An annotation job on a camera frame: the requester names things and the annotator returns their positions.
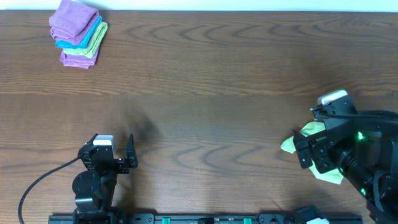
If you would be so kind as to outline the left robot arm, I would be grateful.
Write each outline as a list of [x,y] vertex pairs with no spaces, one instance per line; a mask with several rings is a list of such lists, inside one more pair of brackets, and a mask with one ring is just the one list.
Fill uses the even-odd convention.
[[125,158],[114,158],[112,135],[95,134],[78,151],[86,171],[78,174],[72,183],[76,209],[73,223],[129,223],[128,215],[112,206],[119,174],[128,174],[138,166],[134,136],[129,135]]

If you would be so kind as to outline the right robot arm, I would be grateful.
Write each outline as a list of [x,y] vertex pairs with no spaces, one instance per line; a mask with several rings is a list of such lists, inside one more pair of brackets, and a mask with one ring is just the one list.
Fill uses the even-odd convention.
[[357,110],[349,95],[323,96],[311,111],[325,128],[308,136],[294,131],[301,168],[337,169],[376,223],[397,223],[397,113]]

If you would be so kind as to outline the purple microfibre cloth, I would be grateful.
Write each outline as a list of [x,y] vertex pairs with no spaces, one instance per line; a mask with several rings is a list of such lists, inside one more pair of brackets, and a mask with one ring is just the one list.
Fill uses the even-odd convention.
[[101,21],[97,9],[72,0],[61,0],[58,9],[49,19],[50,35],[54,40],[79,45]]

